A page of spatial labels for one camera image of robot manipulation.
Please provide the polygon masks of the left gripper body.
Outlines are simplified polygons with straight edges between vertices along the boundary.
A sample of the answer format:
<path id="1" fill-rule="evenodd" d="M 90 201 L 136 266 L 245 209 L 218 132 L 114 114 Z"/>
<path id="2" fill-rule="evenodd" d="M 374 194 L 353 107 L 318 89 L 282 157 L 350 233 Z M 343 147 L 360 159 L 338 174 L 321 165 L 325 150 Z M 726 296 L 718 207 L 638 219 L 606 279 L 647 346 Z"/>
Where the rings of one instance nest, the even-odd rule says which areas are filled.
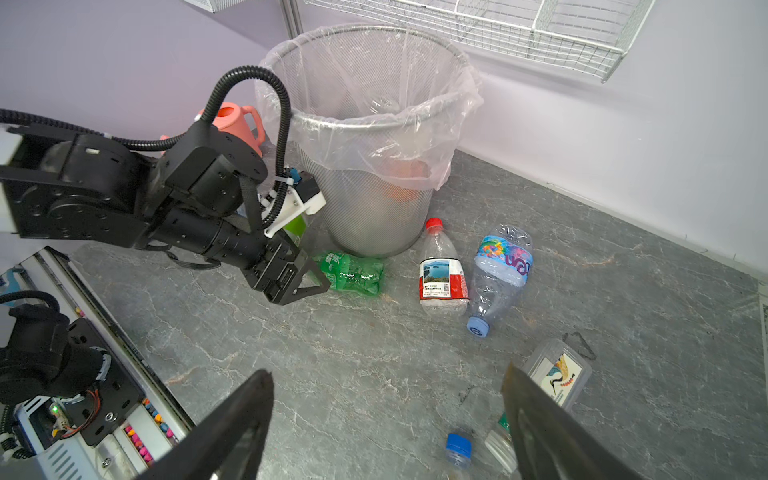
<path id="1" fill-rule="evenodd" d="M 261 259 L 243 272 L 250 287 L 270 303 L 287 305 L 312 295 L 311 286 L 301 286 L 309 265 L 307 252 L 278 232 L 267 241 Z"/>

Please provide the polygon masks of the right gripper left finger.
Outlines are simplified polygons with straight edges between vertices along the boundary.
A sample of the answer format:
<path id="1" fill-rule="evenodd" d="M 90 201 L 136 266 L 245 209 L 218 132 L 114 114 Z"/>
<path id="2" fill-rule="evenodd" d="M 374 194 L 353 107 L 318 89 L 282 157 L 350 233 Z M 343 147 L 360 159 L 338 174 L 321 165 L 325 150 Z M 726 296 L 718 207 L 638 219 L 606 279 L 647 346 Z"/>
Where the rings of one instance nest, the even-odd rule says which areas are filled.
<path id="1" fill-rule="evenodd" d="M 141 479 L 255 479 L 274 407 L 270 372 L 254 372 Z"/>

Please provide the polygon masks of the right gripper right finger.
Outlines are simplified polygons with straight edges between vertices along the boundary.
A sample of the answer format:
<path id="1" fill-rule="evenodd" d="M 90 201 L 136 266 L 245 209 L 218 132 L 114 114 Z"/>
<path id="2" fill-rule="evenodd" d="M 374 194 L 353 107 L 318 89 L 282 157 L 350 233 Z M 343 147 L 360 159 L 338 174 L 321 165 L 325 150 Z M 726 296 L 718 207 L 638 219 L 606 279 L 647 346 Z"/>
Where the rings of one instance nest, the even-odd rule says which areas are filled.
<path id="1" fill-rule="evenodd" d="M 523 479 L 638 479 L 564 409 L 509 364 L 501 393 Z"/>

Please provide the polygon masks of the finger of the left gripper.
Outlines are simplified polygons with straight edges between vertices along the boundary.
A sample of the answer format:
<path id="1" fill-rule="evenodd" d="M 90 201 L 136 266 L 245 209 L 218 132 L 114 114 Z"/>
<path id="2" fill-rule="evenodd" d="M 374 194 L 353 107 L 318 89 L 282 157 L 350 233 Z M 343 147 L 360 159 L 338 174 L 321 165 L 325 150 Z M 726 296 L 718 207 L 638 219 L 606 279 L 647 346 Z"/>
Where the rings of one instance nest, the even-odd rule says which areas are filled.
<path id="1" fill-rule="evenodd" d="M 317 263 L 307 254 L 299 254 L 288 265 L 288 273 L 288 279 L 282 288 L 282 305 L 320 295 L 330 289 L 330 281 Z"/>

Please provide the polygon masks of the green soda bottle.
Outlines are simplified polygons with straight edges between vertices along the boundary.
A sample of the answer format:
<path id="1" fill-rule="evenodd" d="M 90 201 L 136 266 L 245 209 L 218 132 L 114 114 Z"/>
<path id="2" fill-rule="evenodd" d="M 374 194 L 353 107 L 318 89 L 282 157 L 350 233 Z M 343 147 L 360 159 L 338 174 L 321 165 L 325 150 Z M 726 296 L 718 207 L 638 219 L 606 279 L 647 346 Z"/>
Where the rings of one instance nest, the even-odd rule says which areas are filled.
<path id="1" fill-rule="evenodd" d="M 361 258 L 342 252 L 325 252 L 314 257 L 330 288 L 366 296 L 380 293 L 384 263 L 375 258 Z"/>

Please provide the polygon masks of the small blue-cap water bottle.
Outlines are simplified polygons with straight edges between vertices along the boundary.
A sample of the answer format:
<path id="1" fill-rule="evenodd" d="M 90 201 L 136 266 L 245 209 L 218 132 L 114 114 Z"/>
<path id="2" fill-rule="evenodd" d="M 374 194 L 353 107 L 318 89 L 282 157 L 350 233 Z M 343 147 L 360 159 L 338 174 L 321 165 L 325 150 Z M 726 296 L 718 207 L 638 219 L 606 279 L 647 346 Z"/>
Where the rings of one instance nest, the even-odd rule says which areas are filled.
<path id="1" fill-rule="evenodd" d="M 472 463 L 473 446 L 471 440 L 460 433 L 449 433 L 445 443 L 447 463 L 441 479 L 467 480 Z"/>

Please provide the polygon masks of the red white label bottle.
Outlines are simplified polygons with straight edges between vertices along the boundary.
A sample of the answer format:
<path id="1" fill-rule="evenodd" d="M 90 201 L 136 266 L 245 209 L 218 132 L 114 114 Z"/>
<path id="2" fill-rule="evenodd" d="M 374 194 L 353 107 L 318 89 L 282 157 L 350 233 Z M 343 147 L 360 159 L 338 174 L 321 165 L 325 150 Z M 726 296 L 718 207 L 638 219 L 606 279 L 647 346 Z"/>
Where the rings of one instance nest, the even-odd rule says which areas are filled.
<path id="1" fill-rule="evenodd" d="M 439 218 L 428 219 L 425 231 L 419 264 L 421 307 L 435 318 L 461 317 L 469 304 L 469 292 L 457 249 Z"/>

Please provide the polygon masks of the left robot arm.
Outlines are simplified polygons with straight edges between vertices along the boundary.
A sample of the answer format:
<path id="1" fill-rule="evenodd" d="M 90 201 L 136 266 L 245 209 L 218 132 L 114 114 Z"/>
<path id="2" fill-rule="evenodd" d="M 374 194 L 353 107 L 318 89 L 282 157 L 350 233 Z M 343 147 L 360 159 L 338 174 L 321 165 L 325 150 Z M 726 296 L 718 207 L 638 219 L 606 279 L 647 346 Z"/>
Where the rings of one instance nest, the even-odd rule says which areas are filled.
<path id="1" fill-rule="evenodd" d="M 255 79 L 279 101 L 275 166 L 214 123 L 229 91 Z M 242 271 L 277 305 L 328 291 L 319 266 L 284 227 L 323 206 L 314 177 L 290 173 L 285 154 L 292 117 L 288 91 L 270 70 L 234 68 L 215 85 L 189 129 L 164 140 L 133 140 L 67 122 L 3 110 L 20 139 L 1 163 L 14 231 L 27 239 L 89 240 L 202 257 Z"/>

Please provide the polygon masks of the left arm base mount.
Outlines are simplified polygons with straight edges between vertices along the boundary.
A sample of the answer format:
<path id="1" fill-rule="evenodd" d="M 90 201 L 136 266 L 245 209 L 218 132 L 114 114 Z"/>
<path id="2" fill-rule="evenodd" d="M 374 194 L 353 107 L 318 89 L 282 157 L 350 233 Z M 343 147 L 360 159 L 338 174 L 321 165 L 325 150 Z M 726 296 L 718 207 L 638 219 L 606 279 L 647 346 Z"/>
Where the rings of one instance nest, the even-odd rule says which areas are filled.
<path id="1" fill-rule="evenodd" d="M 1 432 L 21 406 L 44 399 L 32 427 L 45 447 L 73 437 L 95 446 L 144 399 L 117 353 L 86 319 L 70 320 L 37 290 L 1 296 Z"/>

